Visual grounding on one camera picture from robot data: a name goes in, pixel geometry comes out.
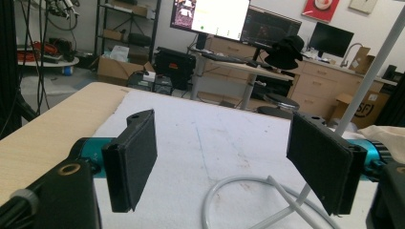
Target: cable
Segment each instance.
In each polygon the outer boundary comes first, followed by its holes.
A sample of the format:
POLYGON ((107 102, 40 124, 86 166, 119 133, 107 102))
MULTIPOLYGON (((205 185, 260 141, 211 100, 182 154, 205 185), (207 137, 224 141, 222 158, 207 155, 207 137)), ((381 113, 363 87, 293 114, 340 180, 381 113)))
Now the cable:
POLYGON ((215 67, 215 68, 213 68, 213 69, 210 69, 210 70, 207 70, 207 71, 202 72, 202 74, 215 71, 215 70, 217 70, 217 69, 219 69, 219 68, 220 68, 220 67, 215 67))
MULTIPOLYGON (((20 1, 20 3, 21 3, 21 8, 23 9, 23 14, 24 14, 24 16, 25 16, 26 30, 28 31, 28 30, 29 30, 29 26, 28 26, 28 25, 29 25, 29 19, 28 19, 29 17, 26 17, 26 13, 25 13, 25 11, 24 11, 23 3, 22 3, 21 1, 20 1)), ((30 11, 31 11, 31 0, 28 1, 28 12, 27 12, 28 15, 30 15, 30 11)), ((25 46, 25 53, 27 53, 27 34, 26 34, 26 43, 25 43, 25 44, 26 44, 26 46, 25 46)), ((15 90, 14 99, 13 99, 13 101, 12 101, 12 103, 11 103, 10 112, 9 112, 9 114, 8 114, 7 116, 5 116, 6 121, 4 122, 4 126, 3 126, 2 130, 0 131, 0 138, 3 136, 3 133, 6 131, 6 128, 9 126, 9 123, 10 123, 11 117, 12 117, 12 113, 14 112, 14 108, 15 108, 15 105, 16 105, 16 103, 17 103, 17 96, 18 96, 18 93, 21 92, 20 85, 21 85, 22 72, 23 72, 25 63, 26 63, 26 59, 24 58, 24 60, 23 60, 23 67, 22 67, 22 69, 21 69, 21 71, 20 71, 20 78, 19 78, 19 82, 18 82, 18 85, 17 85, 17 89, 15 90)))
POLYGON ((235 105, 235 108, 237 108, 242 103, 242 101, 244 100, 242 99, 241 101, 239 101, 239 103, 235 105))
POLYGON ((74 39, 74 43, 75 43, 75 49, 73 50, 73 52, 74 52, 74 53, 76 53, 76 49, 77 49, 77 42, 76 42, 76 40, 75 40, 75 34, 74 34, 74 32, 73 32, 73 31, 71 31, 71 34, 72 34, 72 38, 74 39))
MULTIPOLYGON (((187 47, 187 54, 189 53, 191 47, 193 47, 194 45, 196 45, 196 44, 199 43, 199 41, 195 42, 196 39, 197 39, 197 37, 198 37, 198 34, 196 34, 196 36, 194 37, 194 40, 193 40, 193 42, 191 43, 191 45, 189 45, 189 46, 187 47)), ((204 41, 206 42, 207 40, 210 40, 210 39, 211 39, 211 37, 208 37, 208 38, 206 38, 204 41)))
POLYGON ((57 26, 57 25, 51 20, 51 18, 48 18, 48 21, 51 23, 51 25, 53 25, 55 28, 57 28, 57 29, 59 29, 59 30, 61 30, 61 31, 72 31, 72 30, 74 30, 74 29, 77 27, 77 15, 75 16, 75 24, 74 24, 74 26, 73 26, 73 27, 70 27, 70 28, 68 28, 68 29, 61 28, 61 27, 57 26))
POLYGON ((46 43, 46 37, 47 37, 47 31, 48 31, 48 17, 49 17, 49 10, 48 10, 48 1, 46 2, 46 9, 45 9, 45 28, 44 28, 44 33, 42 36, 41 40, 41 67, 39 68, 39 80, 38 80, 38 87, 37 87, 37 94, 36 94, 36 101, 38 104, 38 108, 36 110, 36 114, 40 115, 41 114, 41 106, 43 99, 45 97, 45 101, 47 103, 48 109, 50 109, 50 105, 48 103, 48 96, 45 91, 45 82, 44 82, 44 54, 45 54, 45 43, 46 43))
POLYGON ((0 228, 8 228, 20 216, 27 214, 31 209, 30 204, 22 198, 12 198, 10 206, 4 211, 0 217, 0 228))
POLYGON ((183 98, 187 93, 188 93, 188 91, 185 90, 184 93, 181 95, 181 98, 183 98))
MULTIPOLYGON (((220 180, 217 182, 214 186, 211 187, 211 189, 208 191, 208 193, 205 196, 205 199, 202 204, 202 228, 203 229, 209 229, 211 227, 210 221, 209 221, 209 206, 212 201, 212 198, 214 195, 220 190, 223 186, 225 186, 228 183, 231 182, 236 182, 236 181, 243 181, 243 180, 248 180, 248 181, 256 181, 256 182, 261 182, 264 184, 272 185, 274 186, 273 183, 267 178, 262 178, 262 177, 256 177, 256 176, 234 176, 234 177, 227 177, 225 179, 220 180)), ((281 185, 282 188, 286 190, 287 193, 299 197, 300 195, 295 192, 294 190, 288 188, 287 186, 281 185)), ((310 208, 312 208, 315 212, 317 212, 332 228, 340 228, 337 223, 331 219, 323 209, 318 207, 315 203, 310 201, 309 199, 305 199, 304 201, 306 205, 308 205, 310 208)))

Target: cardboard box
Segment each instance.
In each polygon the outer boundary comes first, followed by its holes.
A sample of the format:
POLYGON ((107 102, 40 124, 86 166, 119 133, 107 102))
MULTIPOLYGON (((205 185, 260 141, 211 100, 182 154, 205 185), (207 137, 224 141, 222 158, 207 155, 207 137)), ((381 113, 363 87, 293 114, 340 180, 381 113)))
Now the cardboard box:
POLYGON ((119 41, 122 40, 122 35, 123 34, 119 31, 113 31, 113 30, 107 30, 107 29, 105 29, 102 34, 102 36, 104 36, 106 38, 110 38, 113 40, 119 40, 119 41))
POLYGON ((101 56, 98 59, 98 80, 105 83, 127 86, 128 78, 137 71, 155 72, 151 63, 145 61, 143 64, 133 64, 109 59, 101 56))
MULTIPOLYGON (((354 123, 358 129, 373 125, 389 97, 390 96, 387 94, 368 91, 358 107, 357 112, 354 114, 352 123, 354 123)), ((340 94, 336 97, 336 100, 338 101, 338 105, 334 109, 330 119, 342 118, 349 104, 352 102, 352 96, 349 94, 340 94)))
POLYGON ((356 73, 366 74, 375 59, 375 56, 368 55, 369 51, 370 48, 360 47, 349 69, 356 73))
POLYGON ((111 1, 111 5, 113 5, 114 7, 118 7, 118 8, 132 10, 132 13, 139 15, 139 16, 146 17, 146 15, 148 14, 148 9, 146 7, 142 7, 142 6, 132 5, 129 3, 124 3, 124 2, 119 2, 119 1, 111 1))

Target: wooden cabinet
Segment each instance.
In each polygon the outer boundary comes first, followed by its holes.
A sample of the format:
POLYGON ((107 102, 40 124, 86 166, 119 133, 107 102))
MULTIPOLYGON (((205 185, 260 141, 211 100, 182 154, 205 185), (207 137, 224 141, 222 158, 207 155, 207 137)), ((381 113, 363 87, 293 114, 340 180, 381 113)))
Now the wooden cabinet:
MULTIPOLYGON (((303 61, 299 80, 292 89, 291 98, 300 104, 300 111, 319 115, 329 120, 337 105, 336 97, 340 94, 354 95, 360 86, 363 76, 324 66, 321 63, 303 61)), ((380 92, 382 82, 374 81, 370 90, 380 92)))
MULTIPOLYGON (((220 52, 224 55, 243 57, 252 57, 256 51, 254 47, 216 37, 208 40, 205 48, 215 53, 220 52)), ((266 57, 265 52, 259 58, 264 59, 264 57, 266 57)), ((301 112, 322 116, 326 120, 329 120, 337 105, 335 98, 340 94, 354 95, 364 78, 363 75, 322 62, 304 60, 297 61, 297 63, 298 68, 289 71, 295 73, 296 76, 288 97, 300 104, 301 112)), ((245 84, 249 78, 248 73, 218 68, 209 62, 205 65, 203 76, 241 84, 245 84)), ((380 92, 383 85, 382 82, 374 81, 370 90, 380 92)), ((226 96, 225 94, 199 92, 198 96, 201 99, 218 103, 226 101, 238 104, 241 101, 240 97, 226 96)), ((269 104, 265 101, 250 99, 248 109, 254 110, 259 106, 269 106, 269 104)))

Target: black pole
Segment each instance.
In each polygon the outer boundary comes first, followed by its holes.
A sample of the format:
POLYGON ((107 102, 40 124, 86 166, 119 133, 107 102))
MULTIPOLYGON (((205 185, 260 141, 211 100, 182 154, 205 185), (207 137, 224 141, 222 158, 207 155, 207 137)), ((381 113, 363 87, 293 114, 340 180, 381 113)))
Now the black pole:
POLYGON ((14 2, 0 1, 0 139, 22 126, 21 116, 35 118, 19 87, 14 2))

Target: red poster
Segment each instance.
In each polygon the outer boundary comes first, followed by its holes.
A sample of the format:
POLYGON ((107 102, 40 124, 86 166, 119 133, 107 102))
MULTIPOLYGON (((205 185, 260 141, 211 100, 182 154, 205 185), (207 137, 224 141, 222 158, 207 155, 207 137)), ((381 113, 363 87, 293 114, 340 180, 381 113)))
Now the red poster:
POLYGON ((307 0, 303 15, 330 22, 339 0, 307 0))

